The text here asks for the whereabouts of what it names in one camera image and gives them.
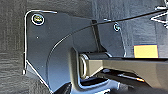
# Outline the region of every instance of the black cable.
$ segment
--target black cable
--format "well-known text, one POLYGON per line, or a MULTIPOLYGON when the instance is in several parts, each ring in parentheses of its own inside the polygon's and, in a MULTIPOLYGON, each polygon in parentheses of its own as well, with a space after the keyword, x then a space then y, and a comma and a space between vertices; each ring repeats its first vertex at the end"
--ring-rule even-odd
POLYGON ((155 14, 155 13, 163 12, 163 11, 166 11, 166 10, 168 10, 168 9, 163 9, 163 10, 159 10, 159 11, 154 11, 154 12, 142 14, 142 15, 135 16, 135 17, 125 18, 125 19, 121 19, 121 20, 114 20, 114 21, 107 21, 107 22, 102 22, 102 23, 91 24, 91 25, 89 25, 89 26, 83 27, 83 28, 81 28, 81 29, 79 29, 79 30, 76 30, 76 31, 74 31, 74 32, 72 32, 72 33, 66 35, 65 37, 63 37, 60 41, 58 41, 58 42, 54 45, 54 47, 50 50, 50 53, 48 54, 47 61, 46 61, 46 83, 47 83, 48 86, 50 87, 49 81, 48 81, 48 63, 49 63, 51 54, 52 54, 52 52, 54 51, 54 49, 55 49, 60 43, 62 43, 65 39, 67 39, 68 37, 72 36, 73 34, 79 32, 79 31, 82 31, 82 30, 84 30, 84 29, 86 29, 86 28, 89 28, 89 27, 92 27, 92 26, 95 26, 95 25, 132 20, 132 19, 136 19, 136 18, 140 18, 140 17, 152 15, 152 14, 155 14))

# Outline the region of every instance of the floor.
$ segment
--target floor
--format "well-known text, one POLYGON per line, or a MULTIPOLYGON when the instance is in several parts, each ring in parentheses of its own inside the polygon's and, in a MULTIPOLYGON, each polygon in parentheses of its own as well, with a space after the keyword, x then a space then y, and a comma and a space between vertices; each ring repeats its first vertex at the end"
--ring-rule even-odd
MULTIPOLYGON (((39 81, 24 77, 24 15, 32 9, 53 10, 92 19, 123 19, 154 11, 161 0, 1 0, 0 1, 0 94, 48 94, 39 81)), ((157 44, 159 57, 168 57, 167 30, 150 21, 150 15, 119 22, 127 57, 134 45, 157 44)))

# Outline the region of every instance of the black metal panel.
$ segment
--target black metal panel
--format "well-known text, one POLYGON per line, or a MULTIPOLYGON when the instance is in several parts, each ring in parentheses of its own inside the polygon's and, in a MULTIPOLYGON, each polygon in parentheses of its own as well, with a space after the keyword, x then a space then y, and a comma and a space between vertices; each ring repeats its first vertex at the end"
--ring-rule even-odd
POLYGON ((48 67, 46 67, 46 61, 54 45, 71 32, 71 20, 68 15, 63 13, 40 12, 45 22, 41 26, 36 26, 31 22, 31 16, 35 13, 38 12, 29 13, 26 19, 27 60, 45 81, 48 78, 50 89, 56 91, 65 82, 70 82, 67 51, 72 47, 72 39, 68 38, 55 48, 48 62, 48 67))
POLYGON ((115 23, 98 25, 100 42, 113 57, 124 57, 125 50, 122 41, 122 34, 120 31, 116 32, 114 30, 114 24, 115 23))
MULTIPOLYGON (((72 17, 72 30, 79 30, 91 25, 91 19, 72 17)), ((98 50, 92 27, 73 35, 74 47, 79 53, 96 52, 98 50)))

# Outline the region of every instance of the yellow label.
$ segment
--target yellow label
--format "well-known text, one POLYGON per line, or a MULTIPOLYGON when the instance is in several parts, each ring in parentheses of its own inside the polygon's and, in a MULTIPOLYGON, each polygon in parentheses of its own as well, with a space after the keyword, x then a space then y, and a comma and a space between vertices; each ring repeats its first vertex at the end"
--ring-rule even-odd
POLYGON ((135 45, 135 58, 158 58, 157 45, 135 45))

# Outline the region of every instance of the round hole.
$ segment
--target round hole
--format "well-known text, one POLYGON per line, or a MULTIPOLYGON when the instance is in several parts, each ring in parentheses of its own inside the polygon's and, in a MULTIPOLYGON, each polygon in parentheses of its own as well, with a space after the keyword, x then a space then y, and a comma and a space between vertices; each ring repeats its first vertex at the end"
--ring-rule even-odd
POLYGON ((35 25, 42 25, 44 23, 44 17, 40 14, 34 14, 31 20, 35 25))

